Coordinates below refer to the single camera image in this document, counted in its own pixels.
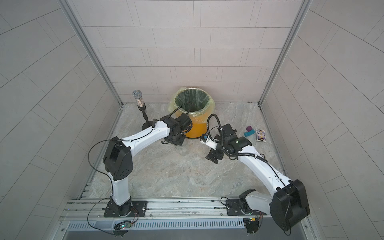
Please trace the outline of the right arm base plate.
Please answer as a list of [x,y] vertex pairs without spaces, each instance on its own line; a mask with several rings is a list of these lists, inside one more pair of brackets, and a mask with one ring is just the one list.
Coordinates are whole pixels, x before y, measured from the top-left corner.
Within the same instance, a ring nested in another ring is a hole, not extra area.
[[225,203],[221,202],[227,208],[228,216],[265,216],[266,214],[259,210],[252,210],[245,200],[228,199]]

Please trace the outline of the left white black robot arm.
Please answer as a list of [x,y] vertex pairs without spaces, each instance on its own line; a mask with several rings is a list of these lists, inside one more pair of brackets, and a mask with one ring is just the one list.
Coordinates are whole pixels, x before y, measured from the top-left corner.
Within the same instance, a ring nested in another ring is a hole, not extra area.
[[108,142],[108,146],[103,158],[105,175],[112,184],[112,196],[107,204],[105,217],[126,217],[129,214],[138,214],[134,209],[132,197],[129,192],[128,176],[133,171],[133,157],[150,146],[154,142],[164,139],[163,144],[181,146],[186,138],[193,123],[188,116],[190,111],[182,113],[174,119],[172,115],[183,106],[190,104],[185,102],[173,110],[169,115],[160,120],[149,122],[149,127],[130,137],[120,139],[114,137],[102,142]]

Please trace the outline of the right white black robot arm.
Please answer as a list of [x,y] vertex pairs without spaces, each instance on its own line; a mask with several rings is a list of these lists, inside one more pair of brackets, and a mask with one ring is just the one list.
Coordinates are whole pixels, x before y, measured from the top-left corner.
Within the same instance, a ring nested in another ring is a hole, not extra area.
[[292,181],[275,169],[252,143],[245,137],[238,137],[231,125],[218,123],[218,135],[211,136],[211,129],[200,138],[200,142],[210,147],[206,159],[218,164],[224,156],[245,164],[265,185],[269,195],[249,189],[238,199],[225,198],[223,205],[228,216],[241,216],[249,234],[256,233],[265,215],[272,217],[286,236],[292,227],[310,214],[307,192],[300,180]]

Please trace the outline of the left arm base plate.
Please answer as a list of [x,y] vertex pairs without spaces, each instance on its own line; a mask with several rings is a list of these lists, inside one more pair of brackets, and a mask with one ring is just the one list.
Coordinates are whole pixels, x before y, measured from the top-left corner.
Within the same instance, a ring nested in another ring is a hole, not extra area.
[[127,201],[118,206],[110,200],[104,210],[104,218],[133,218],[144,217],[147,210],[147,201]]

